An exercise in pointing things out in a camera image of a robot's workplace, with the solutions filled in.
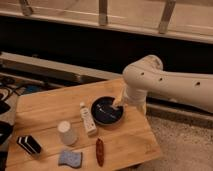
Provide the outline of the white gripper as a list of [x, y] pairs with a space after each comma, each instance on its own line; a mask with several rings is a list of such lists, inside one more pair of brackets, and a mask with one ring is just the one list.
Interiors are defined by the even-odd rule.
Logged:
[[139, 112], [146, 114], [146, 97], [147, 92], [145, 90], [125, 87], [122, 96], [119, 95], [114, 99], [112, 107], [117, 109], [119, 106], [122, 106], [125, 103], [131, 106], [135, 106]]

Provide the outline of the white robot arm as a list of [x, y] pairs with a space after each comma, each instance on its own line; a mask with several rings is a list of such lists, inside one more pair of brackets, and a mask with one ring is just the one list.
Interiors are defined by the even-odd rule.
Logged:
[[163, 70], [161, 59], [147, 55], [127, 65], [125, 83], [113, 105], [142, 106], [149, 92], [213, 113], [213, 75]]

